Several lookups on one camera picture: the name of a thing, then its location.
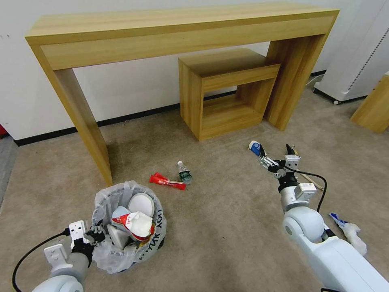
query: beige carpet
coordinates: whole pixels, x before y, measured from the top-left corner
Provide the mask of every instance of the beige carpet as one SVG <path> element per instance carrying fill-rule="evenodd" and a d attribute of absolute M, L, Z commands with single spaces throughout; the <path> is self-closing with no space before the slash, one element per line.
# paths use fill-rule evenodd
<path fill-rule="evenodd" d="M 114 182 L 152 188 L 168 231 L 164 247 L 129 271 L 107 275 L 93 264 L 86 291 L 319 291 L 281 228 L 278 182 L 247 150 L 251 140 L 274 159 L 283 157 L 285 143 L 296 145 L 300 169 L 328 179 L 326 223 L 342 234 L 327 216 L 334 211 L 358 224 L 366 258 L 389 279 L 389 132 L 350 122 L 360 103 L 334 106 L 307 89 L 286 131 L 263 122 L 201 143 L 177 110 L 103 127 Z M 178 160 L 193 173 L 187 191 L 148 183 L 156 171 L 176 178 Z M 90 220 L 94 195 L 104 187 L 77 134 L 21 147 L 0 215 L 0 290 L 12 290 L 13 267 L 28 249 L 72 221 Z M 34 252 L 19 270 L 20 288 L 32 290 L 49 270 L 42 250 Z"/>

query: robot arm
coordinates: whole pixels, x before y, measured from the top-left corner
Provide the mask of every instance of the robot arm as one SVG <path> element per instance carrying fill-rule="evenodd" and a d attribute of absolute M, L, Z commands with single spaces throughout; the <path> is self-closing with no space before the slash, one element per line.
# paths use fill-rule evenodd
<path fill-rule="evenodd" d="M 384 277 L 354 247 L 335 236 L 317 211 L 308 207 L 316 188 L 313 184 L 297 182 L 293 170 L 297 169 L 300 157 L 289 148 L 284 160 L 274 161 L 256 141 L 250 143 L 249 149 L 278 179 L 284 211 L 282 226 L 303 250 L 324 286 L 339 292 L 389 291 Z"/>
<path fill-rule="evenodd" d="M 32 292 L 83 292 L 83 282 L 92 262 L 97 242 L 105 238 L 104 229 L 97 226 L 85 231 L 84 221 L 69 225 L 70 236 L 61 243 L 46 247 L 43 252 L 51 264 L 50 278 Z"/>

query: white appliance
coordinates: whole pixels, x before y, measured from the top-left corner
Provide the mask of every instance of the white appliance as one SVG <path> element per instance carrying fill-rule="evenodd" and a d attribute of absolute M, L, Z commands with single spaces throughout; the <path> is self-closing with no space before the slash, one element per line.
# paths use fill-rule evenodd
<path fill-rule="evenodd" d="M 334 104 L 369 95 L 389 70 L 389 0 L 363 1 L 314 92 Z"/>

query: wooden stick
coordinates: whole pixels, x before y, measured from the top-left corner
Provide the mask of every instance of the wooden stick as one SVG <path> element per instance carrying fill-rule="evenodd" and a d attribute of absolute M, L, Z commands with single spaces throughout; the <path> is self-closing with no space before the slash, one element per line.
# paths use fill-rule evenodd
<path fill-rule="evenodd" d="M 294 152 L 296 153 L 296 155 L 298 155 L 299 153 L 297 152 L 295 146 L 293 145 L 292 146 L 292 149 L 294 150 Z M 311 183 L 313 183 L 318 189 L 320 190 L 324 190 L 324 188 L 319 185 L 317 182 L 315 182 L 313 179 L 311 179 L 309 176 L 307 176 L 306 174 L 301 174 L 306 180 L 310 181 Z"/>
<path fill-rule="evenodd" d="M 320 189 L 320 190 L 324 190 L 324 188 L 321 186 L 321 185 L 319 185 L 318 183 L 316 183 L 313 179 L 311 179 L 309 176 L 307 176 L 306 174 L 301 174 L 301 176 L 303 176 L 305 179 L 307 179 L 308 181 L 310 181 L 311 183 L 313 183 L 318 189 Z"/>

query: wooden side table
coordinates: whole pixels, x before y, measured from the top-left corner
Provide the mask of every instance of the wooden side table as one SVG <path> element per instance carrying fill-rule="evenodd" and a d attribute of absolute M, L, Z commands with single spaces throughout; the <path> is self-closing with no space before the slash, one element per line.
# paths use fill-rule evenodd
<path fill-rule="evenodd" d="M 279 68 L 246 48 L 181 57 L 181 117 L 198 140 L 258 124 Z M 204 101 L 205 92 L 235 85 L 236 94 Z"/>
<path fill-rule="evenodd" d="M 389 127 L 389 71 L 355 111 L 351 121 L 376 133 Z"/>

